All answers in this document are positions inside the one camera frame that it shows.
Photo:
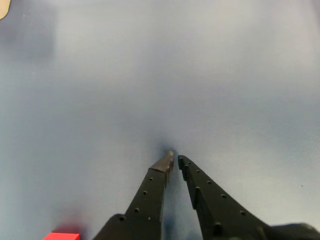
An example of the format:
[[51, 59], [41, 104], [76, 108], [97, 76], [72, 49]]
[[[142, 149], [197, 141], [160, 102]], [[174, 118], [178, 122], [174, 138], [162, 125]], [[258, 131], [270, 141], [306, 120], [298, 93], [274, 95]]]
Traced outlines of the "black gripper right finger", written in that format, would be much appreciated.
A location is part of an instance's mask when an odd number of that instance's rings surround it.
[[204, 240], [268, 240], [267, 224], [248, 212], [192, 160], [178, 156]]

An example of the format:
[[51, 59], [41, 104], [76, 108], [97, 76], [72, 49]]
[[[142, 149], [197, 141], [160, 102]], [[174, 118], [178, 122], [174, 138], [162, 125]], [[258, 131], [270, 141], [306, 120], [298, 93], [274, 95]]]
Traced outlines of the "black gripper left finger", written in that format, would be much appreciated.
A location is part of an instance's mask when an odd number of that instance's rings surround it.
[[174, 168], [169, 151], [152, 165], [126, 212], [113, 215], [95, 240], [160, 240], [166, 187]]

